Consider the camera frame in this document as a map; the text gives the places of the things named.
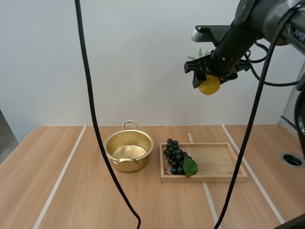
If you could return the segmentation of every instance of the pot handle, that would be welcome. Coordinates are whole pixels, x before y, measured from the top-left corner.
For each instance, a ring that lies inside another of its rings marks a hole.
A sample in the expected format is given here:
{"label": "pot handle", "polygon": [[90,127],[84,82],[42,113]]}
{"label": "pot handle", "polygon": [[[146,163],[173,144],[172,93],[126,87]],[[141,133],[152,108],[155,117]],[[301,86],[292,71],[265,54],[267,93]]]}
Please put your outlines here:
{"label": "pot handle", "polygon": [[135,128],[136,130],[138,129],[138,125],[137,125],[137,123],[136,123],[135,121],[133,121],[133,120],[128,120],[128,121],[123,122],[122,130],[125,129],[125,124],[126,124],[126,123],[134,123],[134,128]]}
{"label": "pot handle", "polygon": [[121,162],[137,162],[137,161],[134,158],[120,158],[119,160],[113,162],[119,164]]}

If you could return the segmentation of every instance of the pot rim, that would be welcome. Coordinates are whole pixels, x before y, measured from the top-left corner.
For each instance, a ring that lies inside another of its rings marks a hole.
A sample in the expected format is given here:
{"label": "pot rim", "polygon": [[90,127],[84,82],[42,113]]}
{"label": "pot rim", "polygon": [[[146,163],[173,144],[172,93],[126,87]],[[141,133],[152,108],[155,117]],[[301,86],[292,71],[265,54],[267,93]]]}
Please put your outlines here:
{"label": "pot rim", "polygon": [[112,155],[108,152],[108,150],[107,150],[107,144],[108,144],[110,138],[112,138],[113,136],[115,136],[115,135],[117,135],[117,134],[119,134],[119,133],[122,133],[122,132],[138,132],[138,133],[141,133],[141,134],[147,136],[148,139],[149,139],[150,142],[151,142],[151,147],[150,147],[150,149],[146,152],[146,154],[144,154],[144,155],[142,155],[142,156],[140,156],[140,157],[135,158],[136,161],[142,160],[143,158],[147,157],[147,156],[152,152],[153,147],[154,147],[154,141],[153,141],[152,137],[151,137],[149,134],[147,134],[147,133],[145,133],[145,132],[143,132],[143,131],[141,131],[141,130],[134,130],[134,129],[128,129],[128,130],[126,130],[126,129],[125,129],[125,130],[120,130],[120,131],[117,131],[117,132],[111,134],[111,135],[108,136],[108,137],[106,138],[106,140],[104,141],[105,152],[106,152],[106,155],[107,155],[108,158],[110,158],[110,159],[112,159],[112,160],[114,160],[114,161],[119,160],[119,158],[112,156]]}

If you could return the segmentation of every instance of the yellow pineapple toy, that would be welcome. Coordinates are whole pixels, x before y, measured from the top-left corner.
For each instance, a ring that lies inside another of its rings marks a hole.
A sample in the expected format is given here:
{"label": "yellow pineapple toy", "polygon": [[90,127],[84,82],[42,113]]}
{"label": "yellow pineapple toy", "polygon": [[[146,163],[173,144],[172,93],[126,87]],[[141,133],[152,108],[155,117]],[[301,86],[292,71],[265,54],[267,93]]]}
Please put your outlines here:
{"label": "yellow pineapple toy", "polygon": [[[199,50],[199,58],[204,57],[206,55],[210,54],[209,51],[207,50],[205,52],[205,54],[202,54],[201,48]],[[197,58],[188,56],[188,58],[190,58],[191,60],[196,60]],[[219,78],[216,76],[212,76],[212,75],[205,75],[206,76],[206,81],[204,81],[203,83],[201,83],[199,85],[199,91],[205,95],[211,95],[214,94],[215,92],[217,92],[220,88],[220,81]]]}

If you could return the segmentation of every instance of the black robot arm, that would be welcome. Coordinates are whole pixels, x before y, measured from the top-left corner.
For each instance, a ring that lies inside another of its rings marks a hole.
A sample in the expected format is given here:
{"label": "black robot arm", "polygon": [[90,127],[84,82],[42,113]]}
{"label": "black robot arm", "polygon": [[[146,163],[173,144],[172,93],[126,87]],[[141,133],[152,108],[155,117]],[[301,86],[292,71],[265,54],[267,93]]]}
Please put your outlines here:
{"label": "black robot arm", "polygon": [[[249,70],[241,60],[252,45],[261,38],[271,41],[282,16],[299,0],[241,0],[231,25],[196,26],[195,42],[213,42],[210,55],[186,62],[185,73],[194,71],[193,87],[206,80],[205,75],[217,76],[220,83],[237,78],[237,73]],[[305,53],[305,12],[296,12],[286,24],[277,45],[291,43]]]}

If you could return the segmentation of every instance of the pineapple leaves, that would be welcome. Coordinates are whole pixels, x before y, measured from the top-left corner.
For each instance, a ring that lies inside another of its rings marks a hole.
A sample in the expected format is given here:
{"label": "pineapple leaves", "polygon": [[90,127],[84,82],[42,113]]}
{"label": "pineapple leaves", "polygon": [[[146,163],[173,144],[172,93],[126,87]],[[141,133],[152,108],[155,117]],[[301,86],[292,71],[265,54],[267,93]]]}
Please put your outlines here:
{"label": "pineapple leaves", "polygon": [[190,58],[192,61],[196,60],[196,58],[192,56],[187,56],[187,58]]}
{"label": "pineapple leaves", "polygon": [[191,59],[192,61],[194,61],[194,60],[197,60],[198,58],[202,58],[202,57],[204,57],[204,56],[207,56],[207,55],[209,55],[211,52],[209,51],[209,50],[207,50],[207,51],[205,51],[205,53],[203,54],[202,53],[202,50],[201,50],[201,48],[200,48],[200,50],[199,50],[199,57],[193,57],[193,56],[187,56],[187,58],[189,58],[189,59]]}
{"label": "pineapple leaves", "polygon": [[202,51],[201,51],[201,48],[200,48],[200,50],[199,50],[199,58],[201,58],[201,57],[203,57],[203,55],[202,55]]}

